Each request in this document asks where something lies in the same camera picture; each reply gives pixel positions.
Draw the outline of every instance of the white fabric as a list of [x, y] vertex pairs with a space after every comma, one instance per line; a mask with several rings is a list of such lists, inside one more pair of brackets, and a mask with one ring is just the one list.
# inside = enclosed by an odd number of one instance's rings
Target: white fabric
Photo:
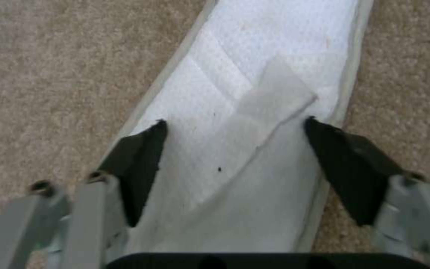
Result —
[[336, 107], [356, 8], [357, 0], [216, 5], [133, 130], [169, 124], [129, 252], [294, 247], [319, 174], [302, 120]]

